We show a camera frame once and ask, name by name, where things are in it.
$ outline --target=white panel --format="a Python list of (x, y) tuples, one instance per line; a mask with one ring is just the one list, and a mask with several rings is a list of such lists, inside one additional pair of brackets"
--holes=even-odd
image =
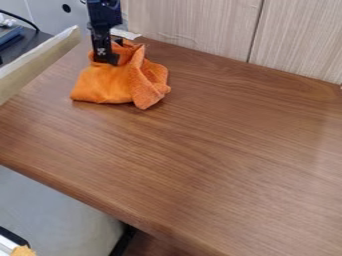
[(146, 37), (247, 59), (261, 0), (129, 0), (129, 28)]
[(0, 225), (38, 256), (107, 256), (122, 234), (110, 216), (1, 166)]
[[(27, 0), (34, 21), (44, 32), (56, 35), (64, 29), (78, 25), (83, 34), (89, 20), (86, 5), (80, 0)], [(71, 7), (71, 12), (62, 9), (63, 4)]]
[(31, 20), (25, 0), (0, 0), (0, 9), (19, 15)]
[(251, 62), (342, 83), (342, 1), (266, 0)]

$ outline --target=microfiber cloth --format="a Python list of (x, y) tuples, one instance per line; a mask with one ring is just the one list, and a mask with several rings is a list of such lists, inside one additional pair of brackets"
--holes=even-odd
[(94, 103), (134, 102), (139, 109), (156, 104), (171, 88), (167, 85), (168, 70), (145, 58), (145, 45), (128, 40), (123, 46), (113, 43), (113, 51), (120, 55), (118, 66), (93, 61), (82, 71), (71, 98)]

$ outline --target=white object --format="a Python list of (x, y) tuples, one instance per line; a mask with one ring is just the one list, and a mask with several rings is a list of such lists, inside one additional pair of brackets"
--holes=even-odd
[(135, 33), (128, 32), (128, 31), (121, 30), (121, 29), (117, 29), (117, 28), (112, 28), (110, 30), (110, 34), (112, 36), (119, 36), (119, 37), (122, 37), (122, 38), (126, 38), (128, 40), (134, 40), (134, 39), (136, 39), (136, 38), (141, 36), (141, 34), (135, 34)]
[(19, 245), (0, 235), (0, 256), (9, 256)]

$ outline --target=white wall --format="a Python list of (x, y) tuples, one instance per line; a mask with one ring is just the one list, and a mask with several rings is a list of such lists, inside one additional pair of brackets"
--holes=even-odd
[[(63, 4), (71, 7), (71, 13), (63, 11)], [(73, 25), (78, 25), (83, 34), (88, 32), (87, 9), (79, 0), (0, 0), (0, 8), (33, 21), (53, 35)]]

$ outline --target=cabinet door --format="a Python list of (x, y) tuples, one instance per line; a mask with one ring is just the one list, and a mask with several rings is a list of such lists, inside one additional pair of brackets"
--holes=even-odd
[(251, 62), (342, 83), (342, 1), (266, 0)]
[[(83, 34), (87, 33), (89, 19), (87, 8), (80, 0), (29, 0), (28, 2), (33, 19), (42, 31), (55, 35), (68, 27), (78, 25)], [(67, 5), (70, 12), (66, 12), (63, 5)]]
[(129, 28), (143, 36), (242, 61), (261, 0), (128, 0)]

